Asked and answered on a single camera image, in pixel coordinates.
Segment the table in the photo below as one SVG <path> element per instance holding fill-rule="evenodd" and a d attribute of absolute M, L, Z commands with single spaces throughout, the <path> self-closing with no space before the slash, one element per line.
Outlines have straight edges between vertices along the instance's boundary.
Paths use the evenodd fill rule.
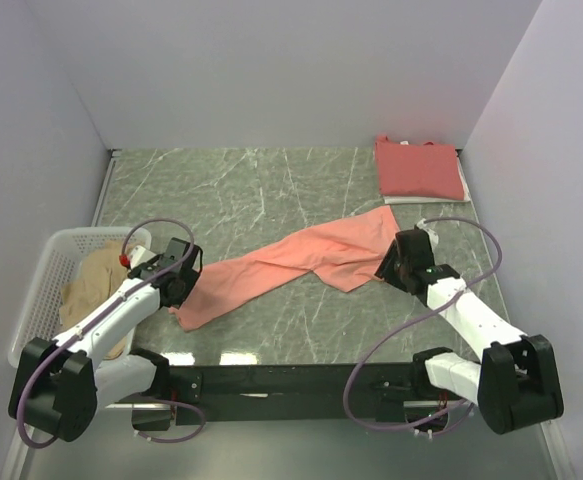
<path fill-rule="evenodd" d="M 122 150 L 114 160 L 100 225 L 177 218 L 195 232 L 206 264 L 383 204 L 370 148 Z M 423 217 L 475 219 L 472 203 L 392 210 L 402 228 Z M 168 224 L 148 229 L 155 251 L 183 235 Z M 438 262 L 465 278 L 490 267 L 479 231 L 457 222 L 435 229 Z M 494 278 L 475 291 L 506 318 Z M 349 363 L 388 330 L 424 311 L 415 297 L 386 284 L 370 282 L 345 294 L 308 274 L 189 333 L 162 309 L 137 327 L 134 344 L 161 353 L 172 365 Z M 432 318 L 387 342 L 372 361 L 410 361 L 413 353 L 438 346 L 473 355 L 444 320 Z"/>

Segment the marble table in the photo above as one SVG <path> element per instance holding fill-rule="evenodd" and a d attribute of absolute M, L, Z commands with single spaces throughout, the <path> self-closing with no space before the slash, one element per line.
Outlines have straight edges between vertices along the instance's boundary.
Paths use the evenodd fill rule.
<path fill-rule="evenodd" d="M 180 219 L 194 230 L 206 264 L 383 204 L 373 151 L 366 148 L 121 150 L 114 161 L 99 224 Z M 403 228 L 423 217 L 475 218 L 471 203 L 392 210 Z M 156 251 L 172 236 L 182 236 L 168 224 L 148 228 Z M 480 232 L 457 222 L 435 229 L 438 262 L 449 263 L 465 278 L 490 267 Z M 475 291 L 506 318 L 494 278 Z M 370 282 L 345 294 L 308 274 L 193 332 L 184 332 L 163 309 L 137 327 L 134 343 L 165 355 L 173 365 L 348 363 L 424 311 L 414 297 L 386 284 Z M 473 358 L 444 320 L 432 318 L 387 342 L 372 361 L 410 361 L 413 353 L 438 346 Z"/>

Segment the white wall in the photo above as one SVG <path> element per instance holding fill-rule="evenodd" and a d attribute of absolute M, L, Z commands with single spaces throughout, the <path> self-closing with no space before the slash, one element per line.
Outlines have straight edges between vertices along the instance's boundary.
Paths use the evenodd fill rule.
<path fill-rule="evenodd" d="M 0 0 L 0 469 L 14 421 L 7 349 L 46 239 L 86 225 L 106 151 L 22 0 Z"/>
<path fill-rule="evenodd" d="M 511 320 L 556 350 L 583 479 L 583 2 L 545 0 L 464 153 Z"/>
<path fill-rule="evenodd" d="M 27 0 L 108 146 L 463 146 L 540 0 Z"/>

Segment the robotic arm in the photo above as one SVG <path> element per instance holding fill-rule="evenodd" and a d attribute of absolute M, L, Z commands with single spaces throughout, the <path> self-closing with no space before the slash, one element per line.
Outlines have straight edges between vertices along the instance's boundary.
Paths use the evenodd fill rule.
<path fill-rule="evenodd" d="M 128 293 L 156 271 L 182 259 L 189 248 L 194 249 L 193 254 L 179 270 Z M 198 255 L 200 267 L 196 271 L 193 267 Z M 96 412 L 106 406 L 135 393 L 167 399 L 174 384 L 184 380 L 184 400 L 201 402 L 217 420 L 245 415 L 245 419 L 258 419 L 258 412 L 262 418 L 335 418 L 336 413 L 342 416 L 341 405 L 336 413 L 325 405 L 337 398 L 335 392 L 342 391 L 343 381 L 351 372 L 348 365 L 170 367 L 166 358 L 143 349 L 133 350 L 110 366 L 102 363 L 106 353 L 134 326 L 159 308 L 181 305 L 186 300 L 202 270 L 202 250 L 174 238 L 162 255 L 139 247 L 130 255 L 130 263 L 129 278 L 89 317 L 52 341 L 36 338 L 23 349 L 9 404 L 11 417 L 16 418 L 25 385 L 45 358 L 75 335 L 80 340 L 48 366 L 24 400 L 25 422 L 65 441 L 78 438 Z M 435 264 L 429 236 L 418 228 L 396 235 L 376 275 L 416 295 L 432 309 L 466 289 L 455 270 Z M 119 297 L 124 301 L 83 335 L 83 328 L 113 302 L 119 302 Z M 385 380 L 397 375 L 412 392 L 411 398 L 436 399 L 445 390 L 479 405 L 487 424 L 499 434 L 562 415 L 553 349 L 544 337 L 528 337 L 469 290 L 441 315 L 482 359 L 481 364 L 462 359 L 447 348 L 436 348 L 415 354 L 412 364 L 367 365 L 361 382 L 369 397 L 358 396 L 358 407 L 366 405 L 367 411 L 376 408 L 378 392 L 384 395 L 381 389 L 391 383 Z M 268 395 L 264 392 L 275 394 L 267 398 L 268 404 L 261 402 Z M 282 393 L 294 395 L 285 397 Z M 301 395 L 308 398 L 306 408 L 318 405 L 315 411 L 308 412 L 299 403 Z M 315 404 L 315 395 L 325 396 Z M 249 403 L 254 401 L 259 401 L 255 408 Z M 267 410 L 265 405 L 273 406 Z M 395 421 L 396 417 L 392 418 L 386 421 Z"/>

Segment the coral fabric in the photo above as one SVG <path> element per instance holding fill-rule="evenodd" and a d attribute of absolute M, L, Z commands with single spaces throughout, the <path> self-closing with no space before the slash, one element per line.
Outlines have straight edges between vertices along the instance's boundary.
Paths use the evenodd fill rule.
<path fill-rule="evenodd" d="M 401 145 L 379 136 L 375 161 L 382 195 L 464 200 L 453 145 Z"/>
<path fill-rule="evenodd" d="M 375 279 L 398 232 L 391 208 L 305 228 L 243 257 L 204 267 L 177 315 L 193 330 L 308 272 L 343 292 Z"/>

